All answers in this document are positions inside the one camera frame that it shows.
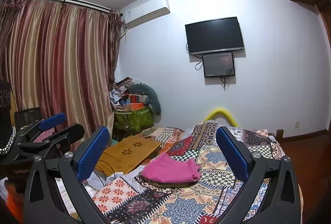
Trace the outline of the pink pants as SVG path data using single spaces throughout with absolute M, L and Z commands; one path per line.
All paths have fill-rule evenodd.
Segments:
M 187 183 L 201 178 L 200 166 L 193 158 L 177 161 L 167 153 L 151 160 L 141 172 L 147 179 L 160 183 Z

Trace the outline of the yellow curved object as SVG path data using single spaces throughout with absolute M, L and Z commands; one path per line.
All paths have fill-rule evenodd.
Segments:
M 204 121 L 214 120 L 217 118 L 223 118 L 231 127 L 239 127 L 239 124 L 234 119 L 232 114 L 225 108 L 216 108 L 207 115 Z

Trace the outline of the striped pink curtain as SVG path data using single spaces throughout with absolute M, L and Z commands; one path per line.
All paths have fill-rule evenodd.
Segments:
M 63 113 L 59 127 L 79 123 L 84 138 L 113 128 L 109 93 L 115 81 L 122 18 L 66 1 L 1 0 L 1 78 L 18 111 Z

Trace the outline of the patchwork patterned bedspread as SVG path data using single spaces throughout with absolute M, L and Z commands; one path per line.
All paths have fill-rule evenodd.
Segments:
M 190 134 L 138 135 L 67 152 L 65 223 L 300 223 L 291 163 L 273 136 L 207 121 Z

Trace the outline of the dark green plush pillow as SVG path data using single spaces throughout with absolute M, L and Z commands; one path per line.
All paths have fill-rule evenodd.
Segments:
M 130 94 L 147 96 L 148 101 L 146 102 L 146 104 L 150 107 L 151 111 L 157 116 L 161 115 L 161 105 L 157 93 L 152 87 L 143 83 L 134 83 L 130 85 L 127 89 Z

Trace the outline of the white air conditioner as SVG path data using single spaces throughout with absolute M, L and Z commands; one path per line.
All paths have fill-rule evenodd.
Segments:
M 170 14 L 168 0 L 149 0 L 124 8 L 124 31 Z

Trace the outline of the small black wall monitor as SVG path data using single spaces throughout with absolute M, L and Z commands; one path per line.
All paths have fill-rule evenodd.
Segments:
M 235 76 L 235 61 L 232 52 L 203 55 L 204 77 Z

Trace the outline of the wall mounted black television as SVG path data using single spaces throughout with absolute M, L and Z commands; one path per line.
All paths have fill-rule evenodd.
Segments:
M 243 50 L 238 18 L 221 18 L 186 24 L 187 50 L 190 55 Z

